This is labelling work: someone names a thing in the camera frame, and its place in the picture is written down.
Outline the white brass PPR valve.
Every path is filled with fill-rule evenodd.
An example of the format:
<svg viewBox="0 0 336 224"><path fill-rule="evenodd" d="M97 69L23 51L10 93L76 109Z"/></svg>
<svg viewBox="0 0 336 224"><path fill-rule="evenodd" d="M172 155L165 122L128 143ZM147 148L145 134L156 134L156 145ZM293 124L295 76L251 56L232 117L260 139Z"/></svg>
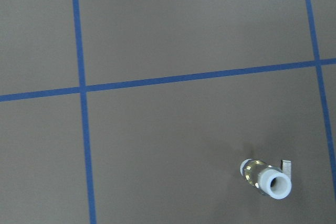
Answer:
<svg viewBox="0 0 336 224"><path fill-rule="evenodd" d="M251 186L275 200L289 196L292 190L292 162L282 160L280 167L269 165L259 159L246 159L239 168L241 176Z"/></svg>

